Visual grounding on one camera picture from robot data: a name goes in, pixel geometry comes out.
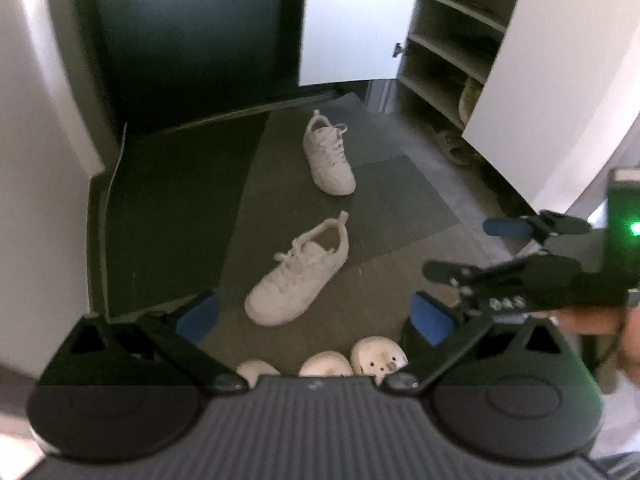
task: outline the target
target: blue gripper pad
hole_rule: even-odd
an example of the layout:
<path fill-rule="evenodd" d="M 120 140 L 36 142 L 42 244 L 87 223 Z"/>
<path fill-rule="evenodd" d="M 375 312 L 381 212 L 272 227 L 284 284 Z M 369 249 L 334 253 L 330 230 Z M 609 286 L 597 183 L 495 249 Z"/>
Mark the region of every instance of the blue gripper pad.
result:
<path fill-rule="evenodd" d="M 203 299 L 180 317 L 175 325 L 175 333 L 189 343 L 197 345 L 218 322 L 218 295 Z"/>
<path fill-rule="evenodd" d="M 484 234 L 501 238 L 531 238 L 533 227 L 526 220 L 515 218 L 489 218 L 482 224 Z"/>
<path fill-rule="evenodd" d="M 455 320 L 420 294 L 414 294 L 410 307 L 411 324 L 431 346 L 442 343 L 456 329 Z"/>

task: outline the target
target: shoe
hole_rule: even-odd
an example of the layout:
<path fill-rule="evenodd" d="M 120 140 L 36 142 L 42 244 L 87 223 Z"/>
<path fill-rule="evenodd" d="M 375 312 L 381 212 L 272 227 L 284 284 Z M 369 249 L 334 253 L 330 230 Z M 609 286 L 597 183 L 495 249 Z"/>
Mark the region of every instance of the shoe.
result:
<path fill-rule="evenodd" d="M 402 349 L 386 337 L 366 337 L 358 341 L 351 350 L 351 367 L 355 374 L 371 375 L 376 384 L 407 364 Z"/>
<path fill-rule="evenodd" d="M 258 382 L 261 375 L 280 374 L 273 366 L 264 361 L 260 361 L 260 359 L 245 361 L 236 368 L 236 373 L 246 379 L 251 389 L 255 388 L 255 383 Z"/>
<path fill-rule="evenodd" d="M 465 89 L 462 91 L 460 102 L 458 103 L 460 120 L 465 126 L 469 124 L 471 114 L 476 109 L 482 88 L 484 87 L 472 77 L 466 78 Z"/>
<path fill-rule="evenodd" d="M 307 359 L 302 368 L 300 368 L 298 375 L 300 377 L 344 377 L 353 375 L 353 368 L 351 368 L 344 355 L 329 350 Z"/>
<path fill-rule="evenodd" d="M 442 154 L 458 166 L 469 166 L 474 162 L 473 149 L 456 130 L 443 130 L 433 135 Z"/>
<path fill-rule="evenodd" d="M 356 179 L 344 155 L 342 136 L 346 131 L 346 125 L 333 126 L 316 110 L 302 140 L 316 186 L 330 195 L 350 195 L 356 189 Z"/>
<path fill-rule="evenodd" d="M 278 326 L 309 308 L 322 288 L 347 260 L 349 241 L 344 226 L 348 213 L 328 218 L 293 240 L 287 254 L 277 253 L 280 265 L 267 274 L 246 297 L 244 309 L 262 326 Z"/>

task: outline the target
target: human hand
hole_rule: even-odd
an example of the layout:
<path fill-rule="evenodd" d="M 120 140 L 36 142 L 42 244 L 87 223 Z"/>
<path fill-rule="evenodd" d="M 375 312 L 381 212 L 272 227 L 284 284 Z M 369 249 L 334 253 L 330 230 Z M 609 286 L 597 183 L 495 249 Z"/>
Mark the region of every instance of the human hand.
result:
<path fill-rule="evenodd" d="M 640 308 L 563 308 L 555 312 L 562 330 L 578 334 L 616 334 L 624 324 L 618 350 L 618 367 L 640 386 Z"/>

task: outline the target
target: cabinet door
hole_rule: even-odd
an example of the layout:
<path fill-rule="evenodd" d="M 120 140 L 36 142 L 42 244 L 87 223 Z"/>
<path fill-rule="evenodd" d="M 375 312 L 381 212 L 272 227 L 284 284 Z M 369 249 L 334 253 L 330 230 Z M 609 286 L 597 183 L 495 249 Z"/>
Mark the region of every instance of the cabinet door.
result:
<path fill-rule="evenodd" d="M 300 86 L 392 79 L 415 0 L 305 0 Z"/>
<path fill-rule="evenodd" d="M 518 0 L 463 137 L 534 209 L 564 212 L 639 112 L 640 0 Z"/>

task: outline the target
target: dark green mat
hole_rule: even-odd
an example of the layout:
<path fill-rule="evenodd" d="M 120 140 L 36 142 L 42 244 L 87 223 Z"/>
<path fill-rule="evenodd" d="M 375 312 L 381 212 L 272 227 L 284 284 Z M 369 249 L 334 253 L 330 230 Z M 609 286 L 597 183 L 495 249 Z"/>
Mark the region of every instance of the dark green mat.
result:
<path fill-rule="evenodd" d="M 217 286 L 267 118 L 127 139 L 106 221 L 112 317 Z"/>
<path fill-rule="evenodd" d="M 221 307 L 242 308 L 244 298 L 287 252 L 293 238 L 341 210 L 350 251 L 346 266 L 369 261 L 457 224 L 458 219 L 424 175 L 376 128 L 362 104 L 345 96 L 321 105 L 334 123 L 349 126 L 345 152 L 356 191 L 329 196 L 313 183 L 302 152 L 312 108 L 271 114 L 247 178 L 238 224 L 220 283 Z"/>

